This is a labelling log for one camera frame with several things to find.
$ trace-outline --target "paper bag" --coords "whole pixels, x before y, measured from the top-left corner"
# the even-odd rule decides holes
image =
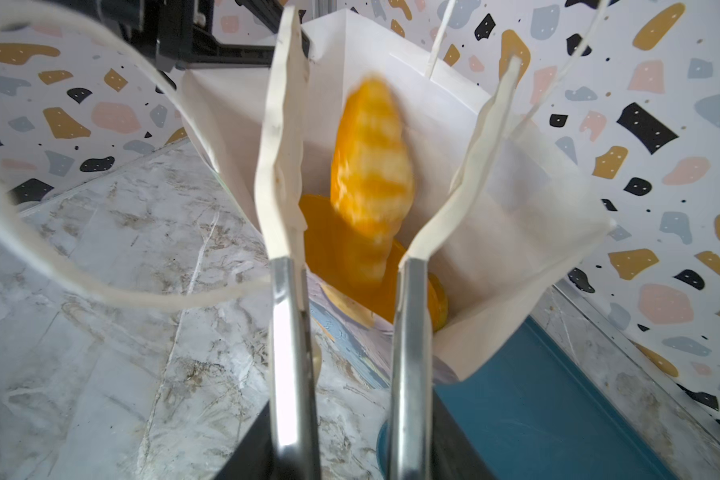
[[[414,163],[416,197],[398,235],[406,245],[447,198],[490,95],[442,61],[426,79],[429,52],[349,10],[302,27],[312,42],[303,193],[329,196],[346,98],[366,75],[381,74],[399,102]],[[192,70],[179,89],[210,141],[202,157],[254,225],[252,186],[268,77],[266,68]],[[512,117],[508,131],[519,120]],[[609,229],[588,179],[532,122],[505,139],[476,205],[429,264],[450,302],[449,322],[434,335],[434,380],[463,380],[482,366],[544,290]],[[356,373],[371,388],[388,386],[392,325],[314,274],[308,275],[308,294],[312,318]]]

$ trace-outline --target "orange object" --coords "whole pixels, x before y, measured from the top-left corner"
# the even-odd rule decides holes
[[[336,262],[355,289],[379,287],[394,236],[413,204],[413,168],[402,132],[389,87],[366,78],[347,98],[331,166],[331,205],[346,225],[334,234],[341,236]]]
[[[376,313],[384,320],[394,322],[394,300],[397,292],[398,264],[405,253],[400,242],[392,240],[390,253],[385,261],[384,277],[378,287],[373,290],[357,288],[347,281],[344,273],[338,268],[337,255],[345,249],[340,248],[341,238],[346,234],[342,231],[348,226],[331,207],[328,198],[317,195],[304,195],[298,203],[307,220],[307,231],[304,233],[304,250],[309,269],[332,286],[338,292]],[[427,307],[432,318],[432,330],[438,331],[448,318],[448,299],[440,281],[434,274],[429,274]],[[345,311],[355,319],[351,311]],[[365,317],[357,318],[362,325],[368,323]]]

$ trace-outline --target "metal rod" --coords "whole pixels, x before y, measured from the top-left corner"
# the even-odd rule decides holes
[[[288,257],[270,260],[272,272],[272,324],[269,328],[269,361],[272,449],[276,478],[318,480],[320,457],[317,437],[315,387],[309,315],[298,308],[296,282],[305,272],[295,272]]]
[[[429,480],[432,452],[432,322],[427,262],[409,258],[398,273],[394,314],[389,477]]]

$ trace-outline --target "marble surface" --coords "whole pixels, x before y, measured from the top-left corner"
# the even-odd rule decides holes
[[[26,217],[124,288],[202,291],[266,272],[259,234],[191,144]],[[0,245],[0,479],[211,478],[267,400],[269,293],[172,314],[62,291]],[[313,325],[324,478],[379,478],[387,393]]]

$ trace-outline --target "marble countertop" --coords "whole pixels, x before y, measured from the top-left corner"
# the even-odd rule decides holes
[[[191,144],[29,210],[81,269],[122,288],[208,290],[266,272],[259,234]],[[268,397],[269,292],[172,314],[63,291],[0,245],[0,480],[211,478]],[[720,478],[720,444],[550,289],[532,313],[679,478]],[[322,477],[380,478],[388,391],[313,322]]]

